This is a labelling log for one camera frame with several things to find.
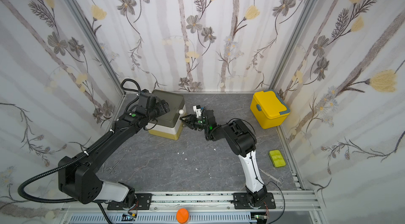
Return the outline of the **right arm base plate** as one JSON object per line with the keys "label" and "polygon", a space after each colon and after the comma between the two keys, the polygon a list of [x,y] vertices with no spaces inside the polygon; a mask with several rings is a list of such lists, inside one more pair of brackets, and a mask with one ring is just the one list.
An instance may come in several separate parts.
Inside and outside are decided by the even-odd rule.
{"label": "right arm base plate", "polygon": [[246,192],[235,192],[232,194],[234,208],[237,210],[251,210],[251,209],[276,209],[275,199],[272,193],[268,192],[265,197],[255,200],[253,196]]}

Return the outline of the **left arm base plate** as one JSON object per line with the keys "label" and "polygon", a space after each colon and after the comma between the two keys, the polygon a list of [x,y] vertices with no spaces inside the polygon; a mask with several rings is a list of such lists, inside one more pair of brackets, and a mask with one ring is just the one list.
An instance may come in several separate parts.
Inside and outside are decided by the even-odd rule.
{"label": "left arm base plate", "polygon": [[152,202],[152,193],[131,193],[123,202],[112,201],[108,203],[108,210],[149,210]]}

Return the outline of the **aluminium front rail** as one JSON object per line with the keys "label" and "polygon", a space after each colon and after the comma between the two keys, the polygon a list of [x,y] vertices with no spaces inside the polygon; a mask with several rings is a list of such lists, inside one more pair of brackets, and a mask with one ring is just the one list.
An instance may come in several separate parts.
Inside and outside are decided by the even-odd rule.
{"label": "aluminium front rail", "polygon": [[185,208],[192,212],[249,212],[256,224],[326,224],[327,219],[322,212],[321,204],[315,193],[304,191],[272,191],[276,209],[237,210],[234,208],[233,193],[221,192],[141,192],[152,193],[149,210],[108,210],[107,204],[101,211],[96,204],[82,205],[80,203],[64,204],[57,217],[57,224],[67,224],[66,220],[74,213],[101,213],[106,221],[109,213],[125,213],[137,217],[140,213],[174,212]]}

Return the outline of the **metal forceps left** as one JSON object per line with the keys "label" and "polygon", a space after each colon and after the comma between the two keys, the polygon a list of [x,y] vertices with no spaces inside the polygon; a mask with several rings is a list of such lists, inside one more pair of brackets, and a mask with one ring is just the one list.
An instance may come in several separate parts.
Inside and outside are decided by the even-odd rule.
{"label": "metal forceps left", "polygon": [[126,158],[127,155],[128,155],[128,153],[124,153],[123,155],[121,155],[117,160],[115,160],[110,165],[104,165],[104,167],[102,169],[102,173],[103,174],[110,174],[110,175],[116,174],[117,173],[117,166]]}

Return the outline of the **lime green small case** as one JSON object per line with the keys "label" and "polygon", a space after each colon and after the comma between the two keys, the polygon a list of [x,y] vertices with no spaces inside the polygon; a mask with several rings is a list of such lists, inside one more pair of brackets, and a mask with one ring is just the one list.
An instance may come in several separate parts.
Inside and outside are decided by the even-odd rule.
{"label": "lime green small case", "polygon": [[286,161],[280,150],[269,151],[269,156],[275,168],[281,168],[286,166]]}

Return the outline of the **yellow lidded container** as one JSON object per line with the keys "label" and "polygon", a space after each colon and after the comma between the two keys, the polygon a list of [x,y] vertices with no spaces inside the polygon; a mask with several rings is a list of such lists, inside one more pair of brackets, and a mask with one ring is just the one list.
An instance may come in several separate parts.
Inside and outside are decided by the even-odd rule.
{"label": "yellow lidded container", "polygon": [[250,106],[262,129],[280,126],[290,115],[290,108],[273,90],[256,92]]}

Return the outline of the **metal scissors right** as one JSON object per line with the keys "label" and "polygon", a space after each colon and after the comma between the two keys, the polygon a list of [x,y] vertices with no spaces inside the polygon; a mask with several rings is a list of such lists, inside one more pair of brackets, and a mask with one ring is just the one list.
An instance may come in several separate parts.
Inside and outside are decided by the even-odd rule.
{"label": "metal scissors right", "polygon": [[283,187],[284,179],[282,177],[277,178],[262,169],[260,169],[260,172],[263,173],[264,175],[268,176],[269,178],[271,178],[278,187],[280,187],[280,188]]}

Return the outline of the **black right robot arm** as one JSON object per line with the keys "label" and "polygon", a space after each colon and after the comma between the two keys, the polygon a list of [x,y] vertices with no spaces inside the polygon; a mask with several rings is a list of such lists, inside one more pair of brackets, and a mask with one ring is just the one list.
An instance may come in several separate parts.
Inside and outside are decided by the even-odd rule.
{"label": "black right robot arm", "polygon": [[259,174],[256,161],[255,134],[242,119],[231,119],[226,124],[217,124],[212,111],[197,116],[182,116],[180,121],[195,131],[204,131],[207,141],[225,139],[235,155],[238,156],[245,176],[247,203],[251,207],[259,207],[267,196],[267,187]]}

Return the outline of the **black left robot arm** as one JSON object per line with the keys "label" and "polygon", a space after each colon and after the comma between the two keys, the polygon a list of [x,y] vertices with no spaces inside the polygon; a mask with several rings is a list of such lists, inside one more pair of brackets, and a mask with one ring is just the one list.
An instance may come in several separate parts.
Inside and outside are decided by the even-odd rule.
{"label": "black left robot arm", "polygon": [[135,191],[123,183],[103,181],[97,172],[105,161],[130,137],[145,129],[149,122],[170,111],[158,96],[142,92],[137,104],[123,112],[109,132],[73,158],[59,162],[59,190],[82,204],[116,202],[130,208],[137,202]]}

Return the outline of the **orange round button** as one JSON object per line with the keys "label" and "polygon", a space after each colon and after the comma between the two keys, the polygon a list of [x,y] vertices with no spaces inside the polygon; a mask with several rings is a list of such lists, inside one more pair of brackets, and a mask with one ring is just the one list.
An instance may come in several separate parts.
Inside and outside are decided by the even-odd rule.
{"label": "orange round button", "polygon": [[176,213],[176,220],[179,224],[187,224],[190,219],[190,213],[187,209],[181,208]]}

